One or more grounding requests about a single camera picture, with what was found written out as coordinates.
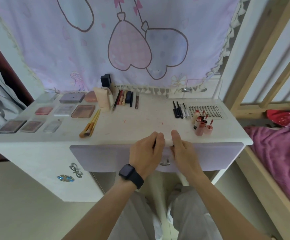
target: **hand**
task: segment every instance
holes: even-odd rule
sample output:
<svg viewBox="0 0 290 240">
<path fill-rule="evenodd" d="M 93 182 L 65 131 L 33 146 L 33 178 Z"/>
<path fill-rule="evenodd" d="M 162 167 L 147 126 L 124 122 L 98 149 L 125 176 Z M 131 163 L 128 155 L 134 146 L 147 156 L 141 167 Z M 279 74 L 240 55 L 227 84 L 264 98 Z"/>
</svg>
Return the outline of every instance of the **hand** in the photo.
<svg viewBox="0 0 290 240">
<path fill-rule="evenodd" d="M 162 159 L 164 146 L 164 135 L 157 132 L 153 132 L 150 136 L 137 141 L 131 146 L 129 164 L 135 168 L 143 180 L 157 168 Z"/>
<path fill-rule="evenodd" d="M 174 154 L 176 166 L 187 181 L 189 183 L 193 182 L 197 176 L 204 175 L 192 143 L 182 141 L 177 130 L 171 131 L 171 138 L 174 144 L 171 150 Z"/>
</svg>

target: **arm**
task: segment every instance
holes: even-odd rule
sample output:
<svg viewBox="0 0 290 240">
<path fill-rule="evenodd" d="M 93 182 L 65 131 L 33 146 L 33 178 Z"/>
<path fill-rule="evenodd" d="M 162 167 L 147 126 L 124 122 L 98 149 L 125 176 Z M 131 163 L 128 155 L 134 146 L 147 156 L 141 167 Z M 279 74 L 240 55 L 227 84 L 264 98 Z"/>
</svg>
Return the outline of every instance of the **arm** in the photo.
<svg viewBox="0 0 290 240">
<path fill-rule="evenodd" d="M 172 151 L 178 169 L 204 202 L 224 240 L 270 240 L 261 234 L 211 183 L 203 173 L 195 149 L 182 141 L 176 130 L 171 132 Z"/>
<path fill-rule="evenodd" d="M 131 147 L 129 163 L 144 180 L 158 166 L 164 146 L 164 135 L 154 132 Z M 106 240 L 135 190 L 131 181 L 117 180 L 63 240 Z"/>
</svg>

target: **purple blanket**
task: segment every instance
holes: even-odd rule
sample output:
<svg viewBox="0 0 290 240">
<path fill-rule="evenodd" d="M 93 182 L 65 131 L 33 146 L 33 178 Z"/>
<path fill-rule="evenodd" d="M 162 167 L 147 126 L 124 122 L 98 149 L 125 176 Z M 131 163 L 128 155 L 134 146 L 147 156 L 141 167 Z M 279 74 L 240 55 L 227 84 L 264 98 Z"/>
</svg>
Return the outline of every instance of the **purple blanket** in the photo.
<svg viewBox="0 0 290 240">
<path fill-rule="evenodd" d="M 290 199 L 290 128 L 245 127 L 253 152 Z"/>
</svg>

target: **pink heart balloon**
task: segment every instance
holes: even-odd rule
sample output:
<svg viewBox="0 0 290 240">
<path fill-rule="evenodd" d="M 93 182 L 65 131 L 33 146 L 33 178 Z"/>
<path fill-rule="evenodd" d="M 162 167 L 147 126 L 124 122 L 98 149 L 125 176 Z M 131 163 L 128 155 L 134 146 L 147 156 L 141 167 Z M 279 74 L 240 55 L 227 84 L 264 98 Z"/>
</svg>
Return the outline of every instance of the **pink heart balloon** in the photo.
<svg viewBox="0 0 290 240">
<path fill-rule="evenodd" d="M 117 14 L 116 24 L 108 44 L 108 58 L 116 69 L 128 70 L 131 66 L 145 69 L 152 54 L 149 45 L 139 30 L 125 20 L 125 13 Z"/>
</svg>

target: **black watch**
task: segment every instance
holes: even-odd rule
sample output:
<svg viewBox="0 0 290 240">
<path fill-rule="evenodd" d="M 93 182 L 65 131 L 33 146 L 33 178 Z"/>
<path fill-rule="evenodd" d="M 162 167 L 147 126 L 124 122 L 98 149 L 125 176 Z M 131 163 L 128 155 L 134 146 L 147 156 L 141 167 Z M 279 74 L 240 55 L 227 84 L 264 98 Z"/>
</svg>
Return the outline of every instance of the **black watch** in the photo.
<svg viewBox="0 0 290 240">
<path fill-rule="evenodd" d="M 137 189 L 140 189 L 144 183 L 143 178 L 136 172 L 135 168 L 129 164 L 123 166 L 118 175 L 125 180 L 132 181 Z"/>
</svg>

